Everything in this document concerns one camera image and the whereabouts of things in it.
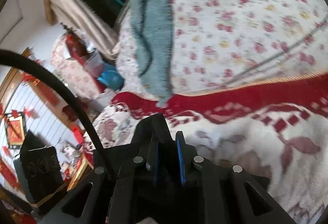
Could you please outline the black pants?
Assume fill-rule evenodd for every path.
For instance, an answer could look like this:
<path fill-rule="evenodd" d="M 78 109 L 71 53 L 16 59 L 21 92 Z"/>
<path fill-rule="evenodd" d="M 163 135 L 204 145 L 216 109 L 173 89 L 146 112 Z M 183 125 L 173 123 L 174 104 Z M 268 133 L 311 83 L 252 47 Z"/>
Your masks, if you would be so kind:
<path fill-rule="evenodd" d="M 151 144 L 150 157 L 146 159 L 151 166 L 150 181 L 145 184 L 145 203 L 141 205 L 136 198 L 132 200 L 132 215 L 141 218 L 138 222 L 205 223 L 200 181 L 182 184 L 176 136 L 171 136 L 163 115 L 155 114 L 140 121 L 134 135 L 151 131 L 156 133 L 158 142 Z M 94 159 L 111 171 L 116 163 L 105 150 L 94 150 Z"/>

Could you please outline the black gift box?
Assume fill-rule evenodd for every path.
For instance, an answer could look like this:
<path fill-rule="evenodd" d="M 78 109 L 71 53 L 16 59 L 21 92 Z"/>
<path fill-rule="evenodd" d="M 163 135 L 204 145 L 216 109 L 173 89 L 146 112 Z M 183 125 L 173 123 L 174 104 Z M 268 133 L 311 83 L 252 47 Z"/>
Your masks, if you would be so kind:
<path fill-rule="evenodd" d="M 31 131 L 26 133 L 14 166 L 19 184 L 32 207 L 41 207 L 66 188 L 55 147 L 46 146 Z"/>

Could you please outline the red floral plush blanket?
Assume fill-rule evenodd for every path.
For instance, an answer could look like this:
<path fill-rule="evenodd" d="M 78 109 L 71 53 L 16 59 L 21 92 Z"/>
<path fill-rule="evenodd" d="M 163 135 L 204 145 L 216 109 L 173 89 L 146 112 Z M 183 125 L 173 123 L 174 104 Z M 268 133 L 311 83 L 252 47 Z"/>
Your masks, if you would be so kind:
<path fill-rule="evenodd" d="M 327 71 L 260 81 L 200 96 L 174 95 L 164 108 L 117 94 L 93 125 L 105 148 L 129 144 L 137 123 L 161 113 L 170 133 L 219 165 L 270 179 L 269 194 L 297 223 L 327 207 Z"/>

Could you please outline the blue plastic bag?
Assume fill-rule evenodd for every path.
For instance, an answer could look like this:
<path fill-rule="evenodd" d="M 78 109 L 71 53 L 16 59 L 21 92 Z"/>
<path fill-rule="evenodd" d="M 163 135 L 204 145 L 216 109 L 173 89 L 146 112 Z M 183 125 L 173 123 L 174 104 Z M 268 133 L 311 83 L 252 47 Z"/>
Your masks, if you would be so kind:
<path fill-rule="evenodd" d="M 103 63 L 103 71 L 97 80 L 114 91 L 121 90 L 124 86 L 124 78 L 120 76 L 114 65 L 108 63 Z"/>

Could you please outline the white floral bed sheet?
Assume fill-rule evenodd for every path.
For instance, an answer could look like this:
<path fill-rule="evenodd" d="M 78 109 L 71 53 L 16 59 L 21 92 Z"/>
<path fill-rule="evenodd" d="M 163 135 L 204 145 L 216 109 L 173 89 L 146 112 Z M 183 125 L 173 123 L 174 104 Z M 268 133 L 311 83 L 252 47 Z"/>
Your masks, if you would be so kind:
<path fill-rule="evenodd" d="M 117 69 L 123 90 L 149 99 L 156 83 L 174 94 L 233 88 L 327 69 L 327 4 L 324 0 L 170 0 L 171 53 L 149 71 L 151 60 L 132 32 L 128 10 L 120 28 Z"/>

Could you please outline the teal fuzzy cardigan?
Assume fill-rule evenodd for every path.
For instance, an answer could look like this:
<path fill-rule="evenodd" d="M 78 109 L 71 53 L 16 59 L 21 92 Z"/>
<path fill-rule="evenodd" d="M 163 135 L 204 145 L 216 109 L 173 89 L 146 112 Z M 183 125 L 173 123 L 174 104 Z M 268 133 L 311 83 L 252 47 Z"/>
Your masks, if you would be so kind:
<path fill-rule="evenodd" d="M 147 92 L 166 107 L 173 96 L 170 69 L 173 13 L 170 0 L 130 0 L 131 30 L 137 44 L 138 76 Z"/>

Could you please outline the beige curtain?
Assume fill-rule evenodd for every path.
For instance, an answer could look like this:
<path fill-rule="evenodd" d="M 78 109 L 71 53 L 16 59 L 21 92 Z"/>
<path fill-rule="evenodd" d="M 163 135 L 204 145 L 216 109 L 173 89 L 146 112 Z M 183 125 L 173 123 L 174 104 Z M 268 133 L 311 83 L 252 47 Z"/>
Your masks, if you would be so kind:
<path fill-rule="evenodd" d="M 108 60 L 116 60 L 120 44 L 118 33 L 103 21 L 83 0 L 43 0 L 49 25 L 62 22 L 85 32 L 96 49 Z"/>

